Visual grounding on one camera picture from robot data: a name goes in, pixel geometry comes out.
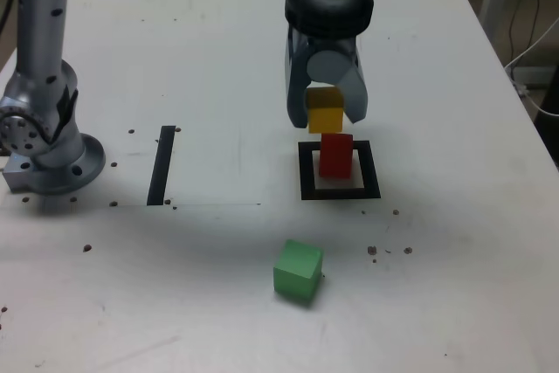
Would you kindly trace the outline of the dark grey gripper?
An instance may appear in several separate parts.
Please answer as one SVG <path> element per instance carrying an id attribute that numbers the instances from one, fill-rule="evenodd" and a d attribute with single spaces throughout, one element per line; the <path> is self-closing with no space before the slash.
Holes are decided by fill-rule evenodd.
<path id="1" fill-rule="evenodd" d="M 368 91 L 359 66 L 356 38 L 307 37 L 288 27 L 285 54 L 286 109 L 295 128 L 308 124 L 306 90 L 312 81 L 338 88 L 352 123 L 365 119 Z"/>

